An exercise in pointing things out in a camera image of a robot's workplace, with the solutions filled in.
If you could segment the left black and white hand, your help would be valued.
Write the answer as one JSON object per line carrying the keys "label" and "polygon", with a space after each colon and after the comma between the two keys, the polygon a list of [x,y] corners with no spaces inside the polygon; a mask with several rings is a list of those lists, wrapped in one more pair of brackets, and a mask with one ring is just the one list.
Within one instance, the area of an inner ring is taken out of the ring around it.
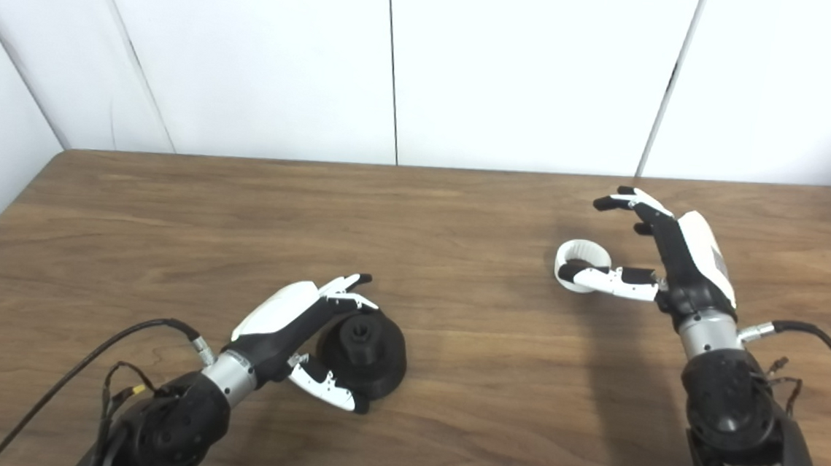
{"label": "left black and white hand", "polygon": [[246,315],[223,352],[248,362],[257,389],[269,382],[289,380],[340,410],[368,413],[370,400],[345,387],[333,371],[316,357],[300,354],[299,349],[337,315],[378,310],[377,304],[354,292],[356,286],[371,280],[371,274],[352,273],[322,286],[312,281],[292,282]]}

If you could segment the right black and white hand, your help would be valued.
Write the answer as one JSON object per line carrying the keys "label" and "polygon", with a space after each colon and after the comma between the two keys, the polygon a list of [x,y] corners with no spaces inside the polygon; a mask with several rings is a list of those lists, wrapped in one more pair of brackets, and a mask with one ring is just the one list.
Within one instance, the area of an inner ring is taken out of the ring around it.
{"label": "right black and white hand", "polygon": [[726,314],[737,319],[735,289],[722,251],[705,217],[689,211],[677,217],[637,187],[621,185],[617,193],[592,202],[598,211],[633,211],[636,234],[650,236],[663,271],[611,266],[608,252],[593,241],[570,240],[558,249],[554,276],[575,293],[604,294],[654,302],[670,315],[673,326],[697,315]]}

